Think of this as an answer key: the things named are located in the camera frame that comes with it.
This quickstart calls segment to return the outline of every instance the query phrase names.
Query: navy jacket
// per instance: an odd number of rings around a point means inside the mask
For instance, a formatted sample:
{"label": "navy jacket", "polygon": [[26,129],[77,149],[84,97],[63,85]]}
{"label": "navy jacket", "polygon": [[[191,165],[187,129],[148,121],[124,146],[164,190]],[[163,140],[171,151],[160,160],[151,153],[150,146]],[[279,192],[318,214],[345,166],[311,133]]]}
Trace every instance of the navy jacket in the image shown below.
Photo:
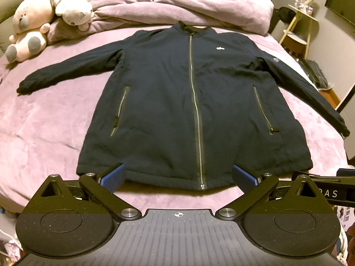
{"label": "navy jacket", "polygon": [[311,169],[305,133],[278,85],[349,135],[309,82],[249,38],[182,22],[40,69],[17,91],[110,70],[78,174],[122,162],[129,180],[203,190],[233,184],[233,165],[273,174]]}

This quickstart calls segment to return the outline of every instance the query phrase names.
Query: white plush toy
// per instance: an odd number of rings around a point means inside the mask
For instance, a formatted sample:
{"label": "white plush toy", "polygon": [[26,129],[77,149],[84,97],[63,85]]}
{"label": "white plush toy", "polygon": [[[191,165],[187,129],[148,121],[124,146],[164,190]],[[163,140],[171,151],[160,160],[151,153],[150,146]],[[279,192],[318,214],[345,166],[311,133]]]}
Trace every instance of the white plush toy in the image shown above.
{"label": "white plush toy", "polygon": [[62,16],[65,23],[77,25],[79,30],[86,31],[94,12],[91,4],[85,0],[62,0],[55,8],[55,14]]}
{"label": "white plush toy", "polygon": [[93,16],[91,0],[51,0],[55,7],[55,14],[62,16],[65,23],[78,26],[79,30],[86,31]]}

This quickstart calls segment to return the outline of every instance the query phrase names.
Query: zipper pocket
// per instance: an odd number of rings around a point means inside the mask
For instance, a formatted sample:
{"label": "zipper pocket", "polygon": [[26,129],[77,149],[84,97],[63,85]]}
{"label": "zipper pocket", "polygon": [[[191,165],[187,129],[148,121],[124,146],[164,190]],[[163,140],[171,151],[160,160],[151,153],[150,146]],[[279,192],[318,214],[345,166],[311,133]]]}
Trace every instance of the zipper pocket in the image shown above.
{"label": "zipper pocket", "polygon": [[258,90],[256,89],[255,86],[253,86],[253,87],[254,87],[254,94],[255,94],[256,102],[258,103],[260,112],[264,116],[264,119],[266,121],[267,127],[269,128],[269,134],[273,135],[276,132],[280,132],[280,129],[273,127],[271,122],[270,122],[270,120],[267,118],[267,116],[265,114],[265,111],[264,111],[264,108],[263,108],[263,105],[262,105],[261,100],[260,100],[260,96],[259,96]]}
{"label": "zipper pocket", "polygon": [[118,130],[118,125],[119,125],[120,120],[122,118],[122,110],[123,110],[123,107],[124,107],[128,92],[130,91],[130,88],[131,88],[130,86],[125,86],[120,105],[117,108],[117,112],[116,112],[115,119],[114,119],[114,124],[113,124],[113,129],[112,129],[110,137],[113,137],[116,134],[117,130]]}

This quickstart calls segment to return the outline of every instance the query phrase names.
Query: white logo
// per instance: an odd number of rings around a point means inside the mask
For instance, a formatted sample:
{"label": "white logo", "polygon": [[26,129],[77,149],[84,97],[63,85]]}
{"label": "white logo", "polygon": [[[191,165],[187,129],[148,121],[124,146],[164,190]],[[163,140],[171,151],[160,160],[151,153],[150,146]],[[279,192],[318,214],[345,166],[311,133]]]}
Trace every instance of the white logo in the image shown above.
{"label": "white logo", "polygon": [[183,213],[181,213],[181,212],[176,212],[175,214],[174,214],[174,216],[176,216],[176,217],[182,217],[182,216],[184,216],[184,215],[186,215],[186,214],[183,214]]}

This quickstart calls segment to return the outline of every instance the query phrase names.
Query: zipper pull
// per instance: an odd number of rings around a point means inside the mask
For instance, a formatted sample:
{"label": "zipper pull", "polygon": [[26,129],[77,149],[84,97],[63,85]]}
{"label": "zipper pull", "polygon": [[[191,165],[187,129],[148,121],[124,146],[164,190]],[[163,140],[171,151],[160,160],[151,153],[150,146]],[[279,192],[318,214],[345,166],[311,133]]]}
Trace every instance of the zipper pull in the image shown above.
{"label": "zipper pull", "polygon": [[118,126],[118,117],[116,115],[115,119],[114,119],[113,129],[112,129],[110,137],[112,137],[115,134],[117,126]]}
{"label": "zipper pull", "polygon": [[278,133],[278,132],[280,132],[280,129],[278,129],[278,128],[273,128],[273,127],[270,128],[270,135],[272,135],[272,134],[274,134],[274,133]]}

